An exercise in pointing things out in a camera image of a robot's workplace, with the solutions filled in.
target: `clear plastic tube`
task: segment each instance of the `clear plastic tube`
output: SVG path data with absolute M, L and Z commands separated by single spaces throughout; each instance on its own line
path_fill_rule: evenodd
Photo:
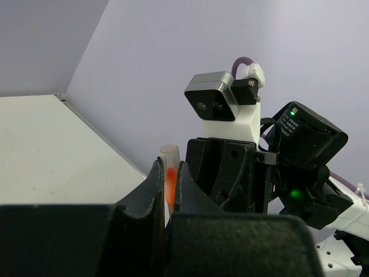
M 174 205 L 175 185 L 180 162 L 178 145 L 165 145 L 160 147 L 160 157 L 165 168 L 165 199 L 169 205 Z

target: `purple cable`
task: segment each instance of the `purple cable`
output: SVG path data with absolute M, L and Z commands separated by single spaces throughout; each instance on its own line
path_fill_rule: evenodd
M 261 137 L 263 139 L 265 139 L 265 134 L 262 134 Z M 352 185 L 349 181 L 347 181 L 346 179 L 343 179 L 341 176 L 337 175 L 334 172 L 330 172 L 330 176 L 333 179 L 336 179 L 338 182 L 340 182 L 341 184 L 343 184 L 346 188 L 348 188 L 349 190 L 351 190 L 352 192 L 356 192 L 357 187 Z M 365 193 L 364 194 L 365 199 L 369 199 L 369 194 Z
M 236 80 L 237 69 L 241 64 L 251 65 L 253 62 L 254 61 L 248 57 L 240 57 L 237 60 L 235 60 L 235 62 L 232 65 L 232 71 L 231 71 L 233 78 Z

